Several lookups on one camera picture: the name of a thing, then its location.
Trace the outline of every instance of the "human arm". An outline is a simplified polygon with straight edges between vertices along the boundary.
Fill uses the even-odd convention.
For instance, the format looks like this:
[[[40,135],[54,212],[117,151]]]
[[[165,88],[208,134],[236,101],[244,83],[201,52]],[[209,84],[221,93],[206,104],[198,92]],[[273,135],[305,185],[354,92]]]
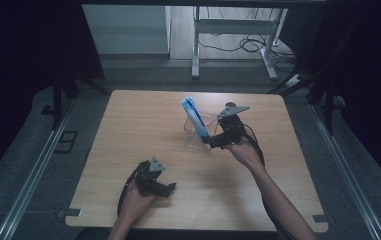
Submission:
[[[270,177],[258,153],[249,140],[243,138],[238,144],[224,146],[252,174],[265,204],[277,222],[296,239],[316,239],[308,223]]]
[[[118,219],[112,227],[108,240],[124,240],[133,223],[153,204],[156,196],[143,196],[134,180],[127,188]]]

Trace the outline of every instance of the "blue object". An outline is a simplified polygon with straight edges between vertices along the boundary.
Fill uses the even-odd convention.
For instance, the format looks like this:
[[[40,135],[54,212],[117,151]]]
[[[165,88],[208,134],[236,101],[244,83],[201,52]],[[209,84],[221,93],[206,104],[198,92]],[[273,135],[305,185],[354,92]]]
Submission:
[[[206,130],[205,124],[203,123],[202,118],[200,117],[199,112],[197,111],[196,104],[193,101],[192,97],[185,98],[181,105],[186,111],[187,115],[193,127],[196,131],[196,134],[202,139],[203,143],[207,143],[209,140],[209,133]]]

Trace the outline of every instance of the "metal frame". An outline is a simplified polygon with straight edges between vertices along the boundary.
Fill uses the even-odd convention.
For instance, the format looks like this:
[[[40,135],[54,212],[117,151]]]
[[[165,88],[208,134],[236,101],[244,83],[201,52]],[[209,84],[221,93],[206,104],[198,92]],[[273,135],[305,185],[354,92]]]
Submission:
[[[50,157],[52,156],[56,144],[59,141],[63,129],[68,122],[69,116],[74,106],[74,101],[75,100],[71,99],[69,102],[67,102],[65,115],[62,121],[56,129],[52,130],[52,133],[50,134],[50,137],[47,140],[43,151],[38,157],[37,162],[35,163],[27,180],[25,181],[24,185],[16,196],[15,201],[10,207],[5,219],[3,220],[3,223],[0,226],[0,239],[11,239],[13,237],[13,234],[15,233],[15,230],[25,213],[28,203],[30,202],[31,197],[34,194],[34,191],[37,188],[41,177],[43,176],[44,170],[49,163]]]
[[[336,162],[337,168],[342,174],[343,180],[346,183],[346,186],[349,189],[349,192],[352,195],[355,205],[358,207],[359,213],[364,219],[365,225],[367,226],[370,234],[374,240],[381,239],[381,223],[375,213],[370,201],[367,196],[365,196],[362,191],[358,181],[355,178],[355,175],[352,172],[351,167],[347,163],[347,160],[340,150],[339,144],[336,142],[336,139],[330,135],[324,124],[322,124],[322,114],[318,109],[318,106],[311,105],[311,110],[316,118],[317,126],[320,129],[321,134],[326,141],[327,146],[330,149],[331,154]]]
[[[271,20],[237,20],[237,19],[200,19],[200,6],[196,7],[194,20],[194,45],[192,57],[192,78],[199,78],[199,34],[216,33],[216,34],[253,34],[268,35],[267,45],[265,49],[261,49],[261,56],[267,68],[268,75],[272,81],[277,80],[277,74],[271,63],[269,54],[280,26],[283,9],[279,9],[278,14],[273,21]]]

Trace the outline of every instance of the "black device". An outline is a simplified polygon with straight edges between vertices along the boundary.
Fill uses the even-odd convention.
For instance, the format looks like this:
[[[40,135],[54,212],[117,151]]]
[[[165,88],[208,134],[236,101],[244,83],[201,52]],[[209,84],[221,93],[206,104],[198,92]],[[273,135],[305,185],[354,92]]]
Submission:
[[[242,138],[245,137],[252,144],[253,148],[258,153],[262,164],[265,166],[264,155],[258,145],[258,140],[256,137],[252,138],[246,132],[246,127],[249,129],[250,127],[245,125],[237,115],[237,113],[248,109],[250,109],[250,107],[237,107],[236,104],[232,102],[225,104],[225,109],[217,115],[218,124],[221,126],[223,132],[210,137],[208,144],[211,148],[223,148],[228,144],[239,143]]]
[[[128,186],[134,179],[141,195],[145,196],[147,194],[153,194],[165,198],[169,197],[174,190],[176,183],[164,185],[157,182],[157,178],[161,175],[163,170],[165,170],[165,167],[156,157],[152,157],[151,161],[146,160],[141,162],[127,179],[125,186],[122,189],[118,202],[117,215],[119,216],[119,213],[121,212],[122,202],[124,201]]]

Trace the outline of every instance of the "gray floor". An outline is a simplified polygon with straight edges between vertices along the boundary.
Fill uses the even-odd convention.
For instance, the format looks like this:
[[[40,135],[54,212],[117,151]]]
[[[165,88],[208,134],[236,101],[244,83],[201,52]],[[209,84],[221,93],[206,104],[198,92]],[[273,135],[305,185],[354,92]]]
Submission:
[[[100,81],[100,84],[111,90],[266,93],[277,84],[268,79],[261,61],[203,61],[199,80],[191,78],[189,61],[104,58],[102,64],[107,80]],[[67,226],[64,217],[58,217],[58,213],[69,207],[108,97],[80,81],[77,84],[81,94],[74,100],[74,108],[65,127],[66,131],[78,132],[76,143],[71,153],[52,155],[13,239],[75,239],[82,230]],[[311,106],[306,103],[304,96],[307,91],[303,89],[285,100],[329,220],[329,230],[318,234],[318,238],[372,239],[317,126]],[[32,112],[0,162],[0,224],[49,137],[52,116],[40,113],[45,105],[51,104],[50,89],[35,96]],[[338,111],[334,112],[333,126],[335,139],[381,222],[381,170],[347,128]],[[59,144],[58,149],[63,149],[63,146]],[[147,239],[162,239],[165,236],[184,239],[176,232],[143,236]],[[199,233],[197,236],[201,239],[215,238],[212,233]],[[240,239],[238,236],[262,239],[261,233],[230,234],[225,239]]]

